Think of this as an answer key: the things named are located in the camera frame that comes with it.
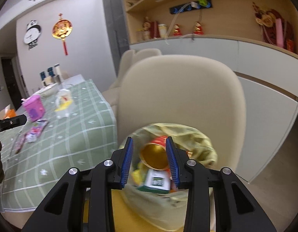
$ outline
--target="green plaid tablecloth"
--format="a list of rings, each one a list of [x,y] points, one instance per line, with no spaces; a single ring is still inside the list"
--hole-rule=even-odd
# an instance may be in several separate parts
[[[36,142],[15,154],[16,139],[32,123],[0,133],[5,178],[0,210],[34,210],[71,167],[93,168],[118,149],[114,114],[91,80],[70,88],[76,108],[69,118],[57,119],[55,95],[43,99],[49,123]]]

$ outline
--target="clock face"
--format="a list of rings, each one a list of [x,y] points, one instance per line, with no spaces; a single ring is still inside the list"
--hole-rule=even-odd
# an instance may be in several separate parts
[[[24,39],[23,39],[24,43],[29,44],[34,40],[36,40],[39,36],[40,36],[40,31],[38,30],[38,28],[31,28],[26,32],[24,36]]]

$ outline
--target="trash bag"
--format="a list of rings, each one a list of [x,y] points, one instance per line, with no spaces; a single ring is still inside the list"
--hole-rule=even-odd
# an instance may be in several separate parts
[[[191,159],[195,159],[206,167],[211,167],[217,161],[218,156],[210,139],[199,130],[186,125],[150,124],[129,136],[134,142],[130,174],[140,162],[140,149],[159,136],[171,136],[178,148],[191,151]],[[120,145],[120,149],[124,148],[126,139]],[[184,225],[188,190],[168,194],[142,192],[137,189],[132,177],[129,177],[121,193],[128,206],[150,224],[165,231],[176,231]]]

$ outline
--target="panda clock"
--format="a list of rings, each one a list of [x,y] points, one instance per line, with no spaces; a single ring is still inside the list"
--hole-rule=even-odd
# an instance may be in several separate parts
[[[26,26],[26,34],[24,35],[24,43],[29,45],[29,50],[37,46],[37,40],[41,34],[42,28],[37,24],[36,20],[30,21]]]

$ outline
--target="container lid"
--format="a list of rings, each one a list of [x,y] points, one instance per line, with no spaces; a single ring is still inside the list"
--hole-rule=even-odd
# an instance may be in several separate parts
[[[29,98],[27,98],[25,101],[22,102],[22,105],[24,107],[34,103],[36,100],[39,100],[40,99],[40,95],[32,95],[30,96]]]

